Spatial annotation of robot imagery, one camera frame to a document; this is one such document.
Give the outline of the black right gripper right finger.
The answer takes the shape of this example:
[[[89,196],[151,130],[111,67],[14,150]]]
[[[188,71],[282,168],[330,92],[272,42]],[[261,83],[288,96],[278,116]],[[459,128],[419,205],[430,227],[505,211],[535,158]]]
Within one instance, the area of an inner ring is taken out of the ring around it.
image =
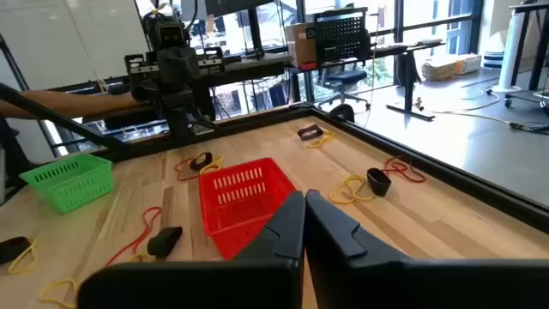
[[[549,309],[549,260],[412,258],[315,190],[305,250],[321,309]]]

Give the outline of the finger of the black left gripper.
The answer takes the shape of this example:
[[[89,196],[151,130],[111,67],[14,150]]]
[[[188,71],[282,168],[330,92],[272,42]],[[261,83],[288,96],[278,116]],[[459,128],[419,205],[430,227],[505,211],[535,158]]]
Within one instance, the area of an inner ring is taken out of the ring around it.
[[[172,50],[162,49],[157,51],[160,81],[165,89],[174,90],[176,88],[175,74],[177,71],[174,69],[175,60],[175,54]]]
[[[196,51],[193,48],[178,48],[178,90],[189,87],[189,84],[200,78],[200,69]]]

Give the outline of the person's forearm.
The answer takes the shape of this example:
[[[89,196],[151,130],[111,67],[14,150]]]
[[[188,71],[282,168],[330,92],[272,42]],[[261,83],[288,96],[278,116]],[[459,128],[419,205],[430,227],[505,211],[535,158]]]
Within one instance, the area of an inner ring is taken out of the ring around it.
[[[135,100],[130,92],[120,95],[83,95],[27,90],[20,91],[19,94],[69,118],[128,110],[146,104],[145,101]]]

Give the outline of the black office desk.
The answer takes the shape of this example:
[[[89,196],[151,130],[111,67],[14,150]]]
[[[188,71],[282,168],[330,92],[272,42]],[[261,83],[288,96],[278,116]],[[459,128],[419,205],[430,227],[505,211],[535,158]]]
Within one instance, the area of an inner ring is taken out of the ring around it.
[[[241,62],[227,64],[224,72],[202,75],[195,81],[195,84],[202,84],[210,88],[235,82],[279,76],[285,72],[286,66],[292,61],[293,57],[287,54],[266,53],[259,60],[243,59]]]

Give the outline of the red plastic basket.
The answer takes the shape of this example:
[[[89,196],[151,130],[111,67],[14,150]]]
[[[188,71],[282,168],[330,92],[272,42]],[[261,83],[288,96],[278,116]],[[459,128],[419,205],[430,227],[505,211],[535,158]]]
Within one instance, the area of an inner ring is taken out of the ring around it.
[[[202,224],[225,260],[233,259],[295,191],[272,158],[199,177]]]

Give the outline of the black clip near top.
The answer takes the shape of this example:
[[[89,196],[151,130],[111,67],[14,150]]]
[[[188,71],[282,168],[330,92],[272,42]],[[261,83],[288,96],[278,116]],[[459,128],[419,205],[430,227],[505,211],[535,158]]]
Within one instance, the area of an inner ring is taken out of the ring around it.
[[[366,178],[372,192],[379,197],[384,197],[392,184],[385,172],[378,168],[368,169]]]

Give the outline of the cardboard box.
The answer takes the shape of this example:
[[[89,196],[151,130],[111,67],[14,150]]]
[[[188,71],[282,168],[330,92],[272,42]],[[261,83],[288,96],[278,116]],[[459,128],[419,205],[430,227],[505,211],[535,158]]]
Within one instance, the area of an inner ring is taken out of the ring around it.
[[[317,67],[315,23],[297,23],[285,26],[288,53],[293,57],[292,65],[302,70]]]

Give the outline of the green plastic basket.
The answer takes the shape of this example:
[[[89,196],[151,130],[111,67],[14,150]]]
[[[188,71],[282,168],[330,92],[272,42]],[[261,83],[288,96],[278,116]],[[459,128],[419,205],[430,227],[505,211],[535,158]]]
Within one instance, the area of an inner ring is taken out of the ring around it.
[[[77,154],[20,174],[56,211],[66,214],[114,189],[112,163]]]

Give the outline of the black office chair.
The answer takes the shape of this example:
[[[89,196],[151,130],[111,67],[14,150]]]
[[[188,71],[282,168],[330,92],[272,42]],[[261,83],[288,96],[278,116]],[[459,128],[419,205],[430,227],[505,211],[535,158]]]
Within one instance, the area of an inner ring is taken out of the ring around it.
[[[367,99],[361,98],[356,94],[350,94],[349,91],[358,85],[359,82],[366,79],[368,73],[357,68],[357,64],[353,64],[351,70],[345,69],[345,64],[340,67],[329,67],[321,69],[318,74],[317,85],[323,88],[330,89],[335,93],[322,101],[319,105],[332,105],[335,100],[339,100],[341,104],[345,103],[346,99],[355,100],[356,102],[363,101],[365,108],[370,109],[371,104]]]

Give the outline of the black perforated panel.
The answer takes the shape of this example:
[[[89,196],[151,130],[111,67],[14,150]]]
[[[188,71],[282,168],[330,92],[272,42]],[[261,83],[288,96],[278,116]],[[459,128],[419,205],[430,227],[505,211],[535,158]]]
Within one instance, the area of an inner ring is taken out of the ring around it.
[[[367,7],[341,8],[313,15],[317,65],[371,55],[371,36],[365,27]]]

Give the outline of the black standing desk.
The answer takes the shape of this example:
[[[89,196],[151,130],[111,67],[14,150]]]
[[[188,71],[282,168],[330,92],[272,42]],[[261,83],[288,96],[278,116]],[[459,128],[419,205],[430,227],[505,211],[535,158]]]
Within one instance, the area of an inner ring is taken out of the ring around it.
[[[404,106],[395,104],[386,104],[385,107],[394,112],[399,112],[414,118],[431,122],[435,116],[423,113],[422,107],[413,106],[414,83],[422,83],[417,71],[414,52],[424,49],[430,49],[444,45],[441,39],[431,39],[419,41],[411,45],[404,43],[394,43],[381,47],[378,43],[373,44],[371,48],[371,60],[375,58],[384,58],[393,56],[395,58],[395,83],[404,88]]]

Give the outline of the white flat box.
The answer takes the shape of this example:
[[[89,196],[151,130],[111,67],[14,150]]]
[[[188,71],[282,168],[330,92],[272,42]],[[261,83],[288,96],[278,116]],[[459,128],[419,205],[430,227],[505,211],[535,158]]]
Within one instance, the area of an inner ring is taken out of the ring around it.
[[[455,59],[455,75],[473,73],[481,68],[482,56],[477,54],[457,55]]]

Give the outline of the striped round container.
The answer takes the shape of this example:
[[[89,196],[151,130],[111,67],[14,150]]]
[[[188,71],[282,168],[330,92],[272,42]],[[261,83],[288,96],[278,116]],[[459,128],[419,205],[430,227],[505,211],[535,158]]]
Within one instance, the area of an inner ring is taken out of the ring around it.
[[[502,69],[504,61],[503,51],[485,51],[482,57],[482,66],[491,69]]]

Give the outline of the black frame clamp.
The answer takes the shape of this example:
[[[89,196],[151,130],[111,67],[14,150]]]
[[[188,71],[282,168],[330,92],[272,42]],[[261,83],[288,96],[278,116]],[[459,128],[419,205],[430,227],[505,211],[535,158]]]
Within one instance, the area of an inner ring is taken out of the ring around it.
[[[327,114],[327,116],[329,118],[341,118],[341,119],[349,121],[349,122],[354,122],[355,121],[353,108],[350,105],[345,104],[345,103],[339,104],[338,106],[333,108]]]

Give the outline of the white pedestal column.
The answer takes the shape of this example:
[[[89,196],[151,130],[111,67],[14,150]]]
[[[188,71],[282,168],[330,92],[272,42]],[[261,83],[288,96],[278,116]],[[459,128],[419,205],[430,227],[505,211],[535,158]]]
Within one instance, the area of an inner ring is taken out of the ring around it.
[[[498,84],[492,88],[492,91],[495,93],[515,93],[521,90],[520,87],[513,85],[512,78],[516,60],[520,58],[517,56],[517,53],[523,20],[523,13],[516,13],[515,10],[511,12],[510,27],[504,49],[502,69]]]

